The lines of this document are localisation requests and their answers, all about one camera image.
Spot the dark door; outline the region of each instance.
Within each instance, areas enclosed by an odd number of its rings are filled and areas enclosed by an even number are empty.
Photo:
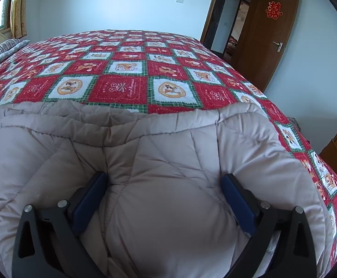
[[[207,29],[206,37],[204,38],[203,45],[211,50],[212,43],[215,38],[218,22],[220,21],[221,13],[223,12],[225,0],[216,0],[214,9],[212,10],[209,28]]]
[[[264,91],[278,66],[299,0],[251,0],[230,64]]]

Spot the red paper cutout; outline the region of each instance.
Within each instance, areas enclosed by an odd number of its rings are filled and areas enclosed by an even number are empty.
[[[274,20],[279,19],[279,16],[282,16],[283,13],[280,12],[280,8],[281,8],[282,4],[275,3],[273,2],[269,2],[269,6],[266,9],[266,13],[267,13],[267,17],[268,18],[273,18]]]

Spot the beige quilted jacket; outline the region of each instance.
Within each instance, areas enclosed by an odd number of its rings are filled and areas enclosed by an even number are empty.
[[[111,186],[81,240],[108,277],[222,278],[248,241],[220,189],[227,173],[277,208],[302,206],[318,276],[327,271],[325,204],[256,105],[146,115],[58,101],[0,107],[6,277],[23,207],[55,206],[95,171],[108,172]]]

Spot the yellow curtain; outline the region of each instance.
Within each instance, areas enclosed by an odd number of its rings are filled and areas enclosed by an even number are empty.
[[[26,29],[26,0],[12,0],[10,11],[10,29],[13,38],[23,38]]]

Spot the red checkered bedspread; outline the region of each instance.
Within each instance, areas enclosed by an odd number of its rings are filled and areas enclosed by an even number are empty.
[[[194,38],[133,30],[82,32],[29,45],[0,65],[0,105],[59,99],[144,113],[257,104],[327,205],[336,262],[337,175],[262,92]]]

